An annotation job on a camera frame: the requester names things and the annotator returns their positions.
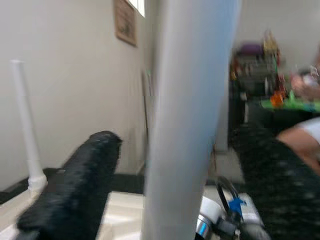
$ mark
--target framed picture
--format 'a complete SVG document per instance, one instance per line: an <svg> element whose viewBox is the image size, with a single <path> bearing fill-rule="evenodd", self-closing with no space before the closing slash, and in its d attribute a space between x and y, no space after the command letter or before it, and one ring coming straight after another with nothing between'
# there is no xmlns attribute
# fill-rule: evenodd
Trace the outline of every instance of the framed picture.
<svg viewBox="0 0 320 240"><path fill-rule="evenodd" d="M127 0L114 0L115 35L133 46L137 46L136 10Z"/></svg>

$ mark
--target window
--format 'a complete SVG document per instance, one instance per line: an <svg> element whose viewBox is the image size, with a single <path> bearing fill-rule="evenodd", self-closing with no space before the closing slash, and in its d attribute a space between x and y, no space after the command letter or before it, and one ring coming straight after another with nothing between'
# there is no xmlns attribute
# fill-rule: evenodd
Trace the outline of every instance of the window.
<svg viewBox="0 0 320 240"><path fill-rule="evenodd" d="M145 16L145 0L128 0L144 17Z"/></svg>

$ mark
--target green object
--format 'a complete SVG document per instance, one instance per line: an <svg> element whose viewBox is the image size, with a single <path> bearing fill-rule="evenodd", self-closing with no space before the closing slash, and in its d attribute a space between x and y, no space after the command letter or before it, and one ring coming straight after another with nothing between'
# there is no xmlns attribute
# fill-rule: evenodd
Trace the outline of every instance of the green object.
<svg viewBox="0 0 320 240"><path fill-rule="evenodd" d="M290 91L289 98L286 98L283 101L283 105L280 107L274 107L270 100L262 100L261 106L265 109L285 109L285 110L303 110L307 112L320 112L320 101L314 101L314 102L305 102L299 98L295 97L295 94L293 91Z"/></svg>

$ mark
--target orange object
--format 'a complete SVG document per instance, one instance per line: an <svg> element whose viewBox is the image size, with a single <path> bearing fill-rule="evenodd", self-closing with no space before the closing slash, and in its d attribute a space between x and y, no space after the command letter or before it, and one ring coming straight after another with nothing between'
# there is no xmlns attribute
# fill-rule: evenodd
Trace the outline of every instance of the orange object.
<svg viewBox="0 0 320 240"><path fill-rule="evenodd" d="M270 102L275 108L282 107L284 104L284 93L281 91L276 91L272 97L270 97Z"/></svg>

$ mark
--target white pipe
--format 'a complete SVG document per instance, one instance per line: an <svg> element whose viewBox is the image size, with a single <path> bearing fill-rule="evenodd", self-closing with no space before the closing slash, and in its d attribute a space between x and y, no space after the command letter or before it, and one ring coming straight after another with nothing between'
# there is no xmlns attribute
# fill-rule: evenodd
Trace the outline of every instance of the white pipe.
<svg viewBox="0 0 320 240"><path fill-rule="evenodd" d="M47 178L40 165L39 149L31 114L23 62L11 60L11 68L27 153L27 166L29 170L28 189L31 196L35 197L47 184Z"/></svg>
<svg viewBox="0 0 320 240"><path fill-rule="evenodd" d="M142 238L193 240L241 1L164 6Z"/></svg>

